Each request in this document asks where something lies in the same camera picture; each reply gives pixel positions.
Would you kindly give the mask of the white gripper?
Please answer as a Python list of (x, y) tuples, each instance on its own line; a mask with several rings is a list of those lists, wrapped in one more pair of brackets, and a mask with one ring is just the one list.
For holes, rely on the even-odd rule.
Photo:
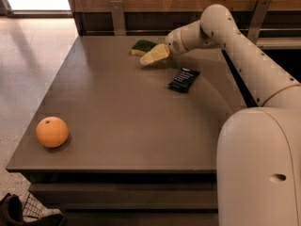
[(171, 31), (166, 36), (166, 45), (161, 43), (154, 46), (150, 51), (140, 58), (140, 63), (143, 66), (151, 65), (169, 57), (170, 52), (173, 55), (181, 55), (188, 52), (184, 46), (184, 43), (182, 42), (182, 31), (180, 29)]

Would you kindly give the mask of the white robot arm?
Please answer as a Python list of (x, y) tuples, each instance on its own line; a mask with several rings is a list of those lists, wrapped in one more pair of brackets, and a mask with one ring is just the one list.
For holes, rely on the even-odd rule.
[(255, 106), (223, 125), (216, 156), (219, 226), (301, 226), (301, 85), (243, 35), (222, 5), (170, 32), (141, 57), (144, 66), (218, 46)]

